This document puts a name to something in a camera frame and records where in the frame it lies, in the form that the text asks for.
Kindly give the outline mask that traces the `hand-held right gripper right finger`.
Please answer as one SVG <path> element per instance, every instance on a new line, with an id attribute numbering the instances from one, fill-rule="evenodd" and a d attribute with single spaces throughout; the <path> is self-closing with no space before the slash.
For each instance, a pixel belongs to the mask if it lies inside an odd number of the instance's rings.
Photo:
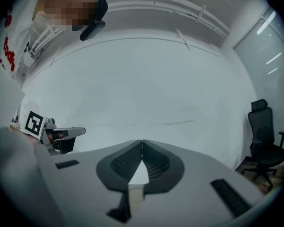
<path id="1" fill-rule="evenodd" d="M 249 180 L 208 155 L 145 140 L 143 160 L 170 158 L 169 169 L 149 182 L 162 192 L 146 194 L 130 227 L 249 227 L 270 200 Z M 178 178 L 168 192 L 167 185 Z"/>

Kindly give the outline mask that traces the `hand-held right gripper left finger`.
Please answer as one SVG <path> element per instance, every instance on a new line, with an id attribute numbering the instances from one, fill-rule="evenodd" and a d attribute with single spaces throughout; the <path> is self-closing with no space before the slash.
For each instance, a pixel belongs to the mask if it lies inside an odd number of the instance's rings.
<path id="1" fill-rule="evenodd" d="M 38 148 L 38 164 L 63 227 L 141 227 L 128 201 L 141 149 L 140 140 L 56 156 Z"/>

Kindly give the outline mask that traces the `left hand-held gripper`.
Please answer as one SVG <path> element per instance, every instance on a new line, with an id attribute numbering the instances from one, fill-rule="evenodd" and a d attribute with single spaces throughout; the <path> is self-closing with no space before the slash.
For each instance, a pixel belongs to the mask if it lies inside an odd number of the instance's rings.
<path id="1" fill-rule="evenodd" d="M 84 135 L 86 129 L 84 127 L 57 128 L 53 118 L 30 111 L 25 123 L 25 133 L 44 145 L 50 155 L 59 155 L 72 152 L 76 138 Z"/>

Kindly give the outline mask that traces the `person's left forearm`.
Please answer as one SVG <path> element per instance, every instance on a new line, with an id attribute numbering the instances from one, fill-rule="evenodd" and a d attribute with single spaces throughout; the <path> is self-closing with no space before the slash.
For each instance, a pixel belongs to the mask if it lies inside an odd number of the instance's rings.
<path id="1" fill-rule="evenodd" d="M 24 135 L 33 146 L 41 145 L 40 141 L 38 139 L 36 139 L 35 137 L 33 137 L 29 134 L 23 133 L 23 132 L 21 134 Z"/>

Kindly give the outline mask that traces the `person's grey red-print shirt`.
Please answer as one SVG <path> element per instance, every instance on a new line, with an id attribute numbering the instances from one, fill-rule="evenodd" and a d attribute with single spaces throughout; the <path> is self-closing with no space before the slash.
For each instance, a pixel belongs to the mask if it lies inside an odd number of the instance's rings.
<path id="1" fill-rule="evenodd" d="M 15 227 L 63 227 L 38 164 L 37 150 L 46 147 L 33 146 L 11 126 L 24 97 L 14 77 L 30 40 L 36 2 L 10 2 L 0 19 L 0 189 L 8 204 L 0 217 Z"/>

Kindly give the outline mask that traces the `black office chair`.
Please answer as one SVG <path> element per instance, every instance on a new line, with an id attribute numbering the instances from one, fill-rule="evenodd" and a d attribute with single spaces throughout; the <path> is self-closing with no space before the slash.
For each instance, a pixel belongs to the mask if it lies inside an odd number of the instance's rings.
<path id="1" fill-rule="evenodd" d="M 268 182 L 268 191 L 271 191 L 273 184 L 268 173 L 276 174 L 275 166 L 284 162 L 284 131 L 280 131 L 281 141 L 275 144 L 273 111 L 265 99 L 259 99 L 251 103 L 251 112 L 248 113 L 248 121 L 251 126 L 253 138 L 250 145 L 251 160 L 256 163 L 255 168 L 244 168 L 245 172 L 255 172 L 254 180 L 262 176 Z"/>

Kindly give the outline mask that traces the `white ceiling conduit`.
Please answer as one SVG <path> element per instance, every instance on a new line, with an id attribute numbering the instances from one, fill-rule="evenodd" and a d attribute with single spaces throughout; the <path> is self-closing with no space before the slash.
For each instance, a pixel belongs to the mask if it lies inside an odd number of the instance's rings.
<path id="1" fill-rule="evenodd" d="M 205 5 L 200 7 L 186 0 L 107 0 L 107 2 L 109 12 L 126 9 L 154 9 L 166 11 L 201 23 L 223 38 L 226 38 L 230 33 L 230 28 L 216 16 L 208 12 Z"/>
<path id="2" fill-rule="evenodd" d="M 34 41 L 34 43 L 29 47 L 29 53 L 31 57 L 35 56 L 45 45 L 47 45 L 51 40 L 56 38 L 60 33 L 63 32 L 62 28 L 55 27 L 46 23 L 46 29 L 39 35 L 39 37 Z"/>

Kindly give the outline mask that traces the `frosted glass partition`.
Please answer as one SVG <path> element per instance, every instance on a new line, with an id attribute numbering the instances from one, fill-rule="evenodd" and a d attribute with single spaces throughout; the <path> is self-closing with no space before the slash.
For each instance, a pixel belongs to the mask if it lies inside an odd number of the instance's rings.
<path id="1" fill-rule="evenodd" d="M 268 7 L 255 25 L 234 46 L 259 99 L 265 99 L 284 117 L 284 23 Z"/>

